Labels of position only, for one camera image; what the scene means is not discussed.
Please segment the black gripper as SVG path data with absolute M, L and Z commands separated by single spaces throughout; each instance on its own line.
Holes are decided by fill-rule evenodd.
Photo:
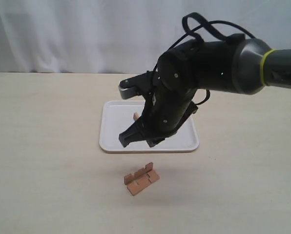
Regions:
M 119 134 L 119 141 L 125 148 L 130 143 L 146 141 L 150 148 L 155 147 L 174 133 L 197 88 L 169 90 L 158 85 L 145 103 L 141 120 L 135 121 Z

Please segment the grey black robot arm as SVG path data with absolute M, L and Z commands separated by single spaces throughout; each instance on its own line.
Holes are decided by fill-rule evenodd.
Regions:
M 157 68 L 120 82 L 123 99 L 143 96 L 141 116 L 119 134 L 126 147 L 154 147 L 178 132 L 198 109 L 198 90 L 253 95 L 266 86 L 291 89 L 291 49 L 273 50 L 260 39 L 189 40 L 164 52 Z

